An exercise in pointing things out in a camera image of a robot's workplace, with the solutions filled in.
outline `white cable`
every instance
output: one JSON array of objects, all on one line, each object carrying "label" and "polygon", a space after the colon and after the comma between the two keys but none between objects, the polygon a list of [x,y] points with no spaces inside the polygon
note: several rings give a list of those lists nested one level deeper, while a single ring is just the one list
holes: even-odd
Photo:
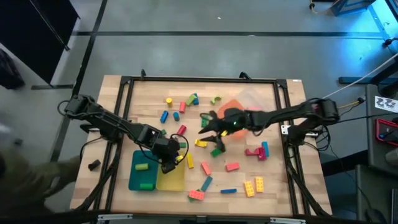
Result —
[{"label": "white cable", "polygon": [[334,91],[333,93],[330,93],[329,95],[324,96],[323,99],[325,99],[326,97],[330,97],[331,95],[333,95],[333,94],[335,94],[335,93],[338,93],[339,91],[344,90],[345,88],[348,88],[348,87],[350,87],[350,86],[352,86],[352,85],[355,85],[356,83],[362,81],[364,78],[370,76],[372,73],[374,73],[375,71],[379,70],[381,67],[385,66],[385,64],[389,63],[389,62],[390,62],[392,59],[394,59],[394,57],[396,57],[397,55],[398,55],[398,53],[395,54],[394,56],[392,56],[389,60],[386,60],[386,62],[382,63],[380,66],[378,66],[377,68],[375,68],[373,71],[369,72],[369,73],[368,73],[367,75],[365,75],[364,77],[360,78],[359,80],[356,80],[355,82],[353,82],[353,83],[351,83],[351,84],[349,84],[349,85],[347,85],[347,86],[344,86],[343,88],[340,88],[340,89]]}]

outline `blue long block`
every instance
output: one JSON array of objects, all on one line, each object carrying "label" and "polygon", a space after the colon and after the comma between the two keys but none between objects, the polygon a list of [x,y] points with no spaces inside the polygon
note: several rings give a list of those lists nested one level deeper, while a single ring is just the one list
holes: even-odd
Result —
[{"label": "blue long block", "polygon": [[178,112],[174,112],[173,113],[173,117],[175,121],[179,121],[180,120],[180,115],[178,115]]},{"label": "blue long block", "polygon": [[205,192],[207,190],[207,188],[209,187],[211,181],[213,180],[212,177],[207,176],[205,183],[203,183],[202,187],[200,188],[201,191]]},{"label": "blue long block", "polygon": [[224,189],[221,190],[222,194],[231,194],[231,193],[236,193],[236,189]]},{"label": "blue long block", "polygon": [[162,117],[160,118],[160,122],[164,124],[166,122],[167,116],[169,115],[168,111],[163,111]]},{"label": "blue long block", "polygon": [[262,142],[261,146],[266,150],[266,156],[268,158],[269,157],[268,143],[267,142]]},{"label": "blue long block", "polygon": [[198,95],[196,93],[194,93],[194,95],[196,96],[196,98],[193,100],[193,104],[194,105],[199,105],[199,98]]}]

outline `sticker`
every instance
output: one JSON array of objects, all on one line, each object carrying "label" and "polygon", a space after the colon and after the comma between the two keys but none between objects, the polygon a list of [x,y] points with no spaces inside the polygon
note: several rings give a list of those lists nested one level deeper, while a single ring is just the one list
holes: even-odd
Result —
[{"label": "sticker", "polygon": [[398,113],[398,101],[390,98],[374,96],[374,107]]}]

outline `yellow cylinder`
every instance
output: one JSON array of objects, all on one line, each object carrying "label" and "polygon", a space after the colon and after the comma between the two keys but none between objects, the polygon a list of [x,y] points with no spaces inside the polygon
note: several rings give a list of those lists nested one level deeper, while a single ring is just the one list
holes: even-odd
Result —
[{"label": "yellow cylinder", "polygon": [[173,100],[171,98],[166,99],[166,103],[169,107],[173,107]]}]

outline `orange translucent piece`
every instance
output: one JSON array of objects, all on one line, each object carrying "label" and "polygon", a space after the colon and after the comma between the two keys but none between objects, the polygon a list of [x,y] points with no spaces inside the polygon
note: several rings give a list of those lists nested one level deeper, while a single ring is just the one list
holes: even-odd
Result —
[{"label": "orange translucent piece", "polygon": [[[238,100],[231,100],[219,108],[219,110],[217,111],[217,117],[224,118],[224,111],[229,108],[237,108],[239,110],[244,109]],[[230,136],[234,137],[235,139],[241,139],[245,137],[248,132],[249,131],[245,129],[241,131],[236,131],[235,133],[230,134]]]}]

